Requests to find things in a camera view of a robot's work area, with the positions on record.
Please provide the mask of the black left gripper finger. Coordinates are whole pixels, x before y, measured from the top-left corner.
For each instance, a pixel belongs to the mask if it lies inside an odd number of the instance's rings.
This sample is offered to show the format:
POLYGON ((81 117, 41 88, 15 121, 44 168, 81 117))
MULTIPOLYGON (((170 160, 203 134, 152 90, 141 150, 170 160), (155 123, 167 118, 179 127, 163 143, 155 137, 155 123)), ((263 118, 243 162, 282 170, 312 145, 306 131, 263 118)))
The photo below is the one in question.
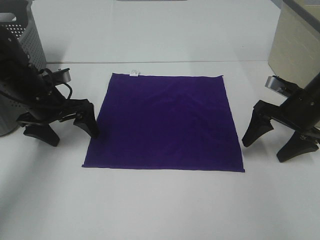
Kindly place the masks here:
POLYGON ((76 111, 74 126, 84 130, 91 138, 96 139, 99 134, 98 124, 95 118, 94 105, 90 102, 84 102, 76 111))
POLYGON ((56 147, 60 138, 49 125, 28 125, 25 127, 23 134, 41 140, 48 145, 56 147))

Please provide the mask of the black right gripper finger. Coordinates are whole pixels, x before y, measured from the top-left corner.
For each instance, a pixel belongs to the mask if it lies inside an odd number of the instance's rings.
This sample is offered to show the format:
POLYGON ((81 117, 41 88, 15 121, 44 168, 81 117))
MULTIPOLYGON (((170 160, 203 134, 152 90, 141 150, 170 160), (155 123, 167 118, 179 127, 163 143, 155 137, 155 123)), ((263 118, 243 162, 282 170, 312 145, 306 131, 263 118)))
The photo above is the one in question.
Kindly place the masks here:
POLYGON ((276 154, 279 162, 283 163, 297 156, 316 152, 320 139, 295 131, 289 141, 276 154))
POLYGON ((274 128, 271 124, 271 118, 259 113, 255 109, 252 111, 249 126, 242 138, 245 147, 252 145, 258 138, 265 133, 272 131, 274 128))

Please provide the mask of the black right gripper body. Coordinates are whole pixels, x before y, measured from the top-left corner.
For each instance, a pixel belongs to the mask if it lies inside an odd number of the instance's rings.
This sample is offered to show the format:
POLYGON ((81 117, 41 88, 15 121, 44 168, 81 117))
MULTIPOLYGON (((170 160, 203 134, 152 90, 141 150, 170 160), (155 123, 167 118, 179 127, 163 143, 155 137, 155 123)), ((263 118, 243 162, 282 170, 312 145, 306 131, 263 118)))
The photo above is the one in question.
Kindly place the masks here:
POLYGON ((300 88, 279 106, 259 100, 253 109, 303 135, 320 139, 320 131, 315 128, 320 121, 318 88, 300 88))

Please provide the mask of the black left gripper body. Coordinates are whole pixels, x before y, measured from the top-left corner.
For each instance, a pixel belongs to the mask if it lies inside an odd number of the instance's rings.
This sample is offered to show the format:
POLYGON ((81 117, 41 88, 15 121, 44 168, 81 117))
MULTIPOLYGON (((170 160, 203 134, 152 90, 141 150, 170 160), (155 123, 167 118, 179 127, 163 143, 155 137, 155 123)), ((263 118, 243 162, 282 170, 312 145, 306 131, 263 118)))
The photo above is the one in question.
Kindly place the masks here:
POLYGON ((48 125, 76 118, 76 112, 88 99, 72 99, 68 83, 54 85, 41 74, 26 74, 16 78, 16 97, 27 112, 17 118, 20 125, 48 125))

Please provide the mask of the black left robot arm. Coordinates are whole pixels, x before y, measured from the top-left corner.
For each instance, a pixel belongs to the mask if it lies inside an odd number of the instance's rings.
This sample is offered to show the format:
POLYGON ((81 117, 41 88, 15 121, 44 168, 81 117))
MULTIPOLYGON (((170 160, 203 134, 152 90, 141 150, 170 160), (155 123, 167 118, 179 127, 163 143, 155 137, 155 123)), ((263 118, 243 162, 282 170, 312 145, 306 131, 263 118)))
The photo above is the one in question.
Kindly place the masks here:
POLYGON ((99 136, 94 105, 88 99, 71 98, 69 71, 38 70, 16 37, 0 28, 0 85, 4 88, 0 94, 26 108, 16 120, 25 136, 56 147, 60 138, 50 124, 68 120, 91 138, 99 136))

